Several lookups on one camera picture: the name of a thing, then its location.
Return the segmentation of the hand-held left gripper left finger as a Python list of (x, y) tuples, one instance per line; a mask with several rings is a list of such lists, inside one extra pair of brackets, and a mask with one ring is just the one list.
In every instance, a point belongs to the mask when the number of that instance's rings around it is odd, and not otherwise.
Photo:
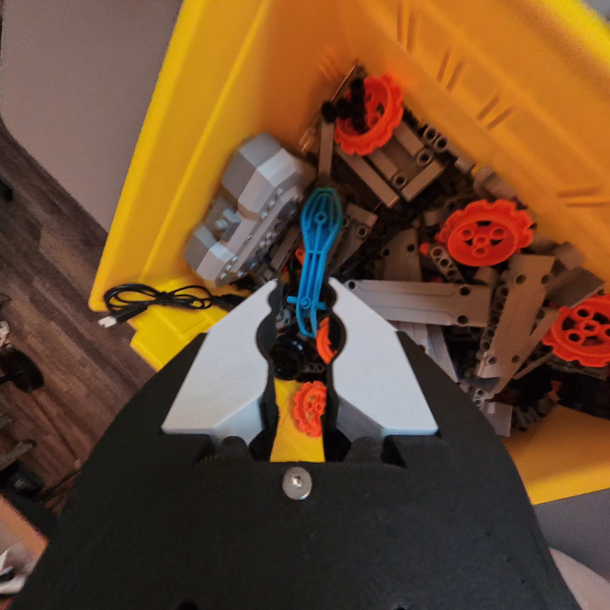
[(242, 439), (268, 461), (279, 422), (274, 367), (282, 284), (268, 281), (205, 333), (162, 424), (165, 434)]

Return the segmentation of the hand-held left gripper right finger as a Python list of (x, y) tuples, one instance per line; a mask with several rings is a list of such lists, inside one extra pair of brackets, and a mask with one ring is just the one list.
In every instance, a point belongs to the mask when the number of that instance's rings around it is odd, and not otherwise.
[(401, 339), (404, 335), (337, 279), (331, 319), (339, 345), (328, 373), (324, 458), (343, 461), (360, 439), (432, 437), (438, 423)]

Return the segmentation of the black spoked wheel rim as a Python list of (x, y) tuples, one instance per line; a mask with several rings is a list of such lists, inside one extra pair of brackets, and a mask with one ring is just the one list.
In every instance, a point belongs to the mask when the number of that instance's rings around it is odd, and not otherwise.
[(308, 362), (306, 344), (294, 334), (280, 335), (269, 349), (274, 377), (285, 381), (295, 380)]

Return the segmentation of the pile of building pieces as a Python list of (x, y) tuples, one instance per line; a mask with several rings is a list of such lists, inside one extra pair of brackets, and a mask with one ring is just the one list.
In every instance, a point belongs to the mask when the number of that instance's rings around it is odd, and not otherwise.
[[(563, 361), (542, 342), (560, 308), (609, 295), (581, 248), (540, 233), (510, 184), (492, 168), (477, 170), (404, 104), (389, 142), (363, 157), (341, 151), (321, 118), (302, 151), (316, 154), (322, 186), (343, 198), (326, 274), (410, 336), (500, 436), (527, 430), (557, 404), (609, 420), (609, 365)], [(453, 212), (479, 200), (527, 211), (530, 246), (491, 267), (457, 263), (435, 237)]]

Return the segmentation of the yellow plastic bin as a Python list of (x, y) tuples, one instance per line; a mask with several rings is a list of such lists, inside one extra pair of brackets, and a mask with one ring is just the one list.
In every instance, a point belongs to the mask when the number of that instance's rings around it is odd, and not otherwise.
[(90, 296), (191, 279), (182, 257), (230, 154), (313, 141), (359, 60), (609, 280), (609, 23), (583, 1), (185, 1)]

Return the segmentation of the small orange gear wheel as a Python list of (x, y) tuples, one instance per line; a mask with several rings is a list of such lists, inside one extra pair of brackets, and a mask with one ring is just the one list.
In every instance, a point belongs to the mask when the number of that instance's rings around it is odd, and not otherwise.
[(318, 325), (316, 333), (316, 350), (325, 365), (329, 365), (338, 352), (340, 329), (338, 323), (331, 317), (324, 317)]
[(296, 429), (312, 438), (322, 436), (322, 416), (326, 411), (327, 388), (321, 381), (304, 383), (295, 393), (292, 420)]

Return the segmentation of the large orange gear wheel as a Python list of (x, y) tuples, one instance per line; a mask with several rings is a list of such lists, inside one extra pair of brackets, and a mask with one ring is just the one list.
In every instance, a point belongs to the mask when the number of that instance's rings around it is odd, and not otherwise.
[(560, 308), (542, 342), (563, 361), (593, 368), (609, 365), (609, 295)]
[(518, 250), (529, 247), (534, 220), (509, 200), (479, 200), (456, 210), (435, 237), (448, 254), (462, 265), (494, 266)]

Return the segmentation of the large grey motor block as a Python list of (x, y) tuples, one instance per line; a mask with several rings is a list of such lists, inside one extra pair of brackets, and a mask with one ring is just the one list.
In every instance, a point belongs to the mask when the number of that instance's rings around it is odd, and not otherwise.
[(207, 213), (184, 253), (209, 286), (238, 281), (262, 262), (295, 217), (316, 169), (269, 133), (233, 154)]

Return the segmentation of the orange wheel with black pins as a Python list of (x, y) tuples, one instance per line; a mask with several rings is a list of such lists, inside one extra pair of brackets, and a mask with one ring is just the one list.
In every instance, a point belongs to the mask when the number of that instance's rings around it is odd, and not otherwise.
[(403, 117), (403, 91), (390, 74), (356, 76), (325, 101), (320, 126), (339, 149), (367, 156), (389, 142)]

